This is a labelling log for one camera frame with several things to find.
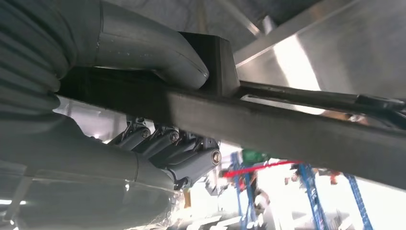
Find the metal sheet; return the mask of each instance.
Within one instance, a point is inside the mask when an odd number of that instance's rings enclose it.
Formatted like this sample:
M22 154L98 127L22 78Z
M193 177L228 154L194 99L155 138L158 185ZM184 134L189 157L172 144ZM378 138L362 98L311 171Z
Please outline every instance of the metal sheet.
M64 97L59 99L61 105L54 112L72 117L86 136L108 141L127 127L124 114Z
M241 80L404 97L406 2L325 0L236 52Z

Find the bolt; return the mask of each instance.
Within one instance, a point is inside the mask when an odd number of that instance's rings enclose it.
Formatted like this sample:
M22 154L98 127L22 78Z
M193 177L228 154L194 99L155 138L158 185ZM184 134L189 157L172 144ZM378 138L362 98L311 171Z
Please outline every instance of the bolt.
M172 143L174 143L175 141L177 141L179 139L179 133L178 132L172 132L170 134L169 138L172 141Z
M215 150L212 153L212 162L214 165L218 165L221 162L221 153L217 150Z
M149 135L151 135L151 132L149 131L149 129L145 129L141 133L142 138L147 138L147 137L149 137Z

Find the blue metal rack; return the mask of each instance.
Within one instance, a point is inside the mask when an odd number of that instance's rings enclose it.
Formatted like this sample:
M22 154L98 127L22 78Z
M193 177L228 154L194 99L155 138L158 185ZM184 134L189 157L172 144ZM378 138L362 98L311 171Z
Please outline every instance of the blue metal rack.
M313 221L317 230L328 230L326 216L318 198L316 189L315 174L309 164L299 165L299 172L302 176L303 183L306 186L307 196L312 207Z
M358 188L357 180L355 176L348 173L344 173L344 176L348 179L350 183L352 193L354 194L355 202L357 202L358 210L360 211L362 222L364 224L364 230L372 230L372 224L369 220L367 210L365 209L364 201L361 197L361 192Z
M238 160L238 156L237 153L232 153L231 154L231 162L233 164L233 170L239 170L241 168L243 168L243 166L240 165L239 160ZM239 177L235 176L234 177L234 183L236 185L236 189L237 189L237 200L238 200L238 214L241 216L240 219L240 229L241 230L247 230L247 224L248 221L251 222L256 222L257 220L257 216L255 213L255 208L254 208L254 201L252 199L252 192L251 191L251 186L249 186L249 182L250 182L250 178L249 178L249 174L245 173L244 174L244 179L245 179L245 184L246 184L246 190L247 190L247 196L248 196L248 206L247 206L247 211L245 213L245 215L242 214L242 209L241 209L241 202L240 202L240 188L239 188Z

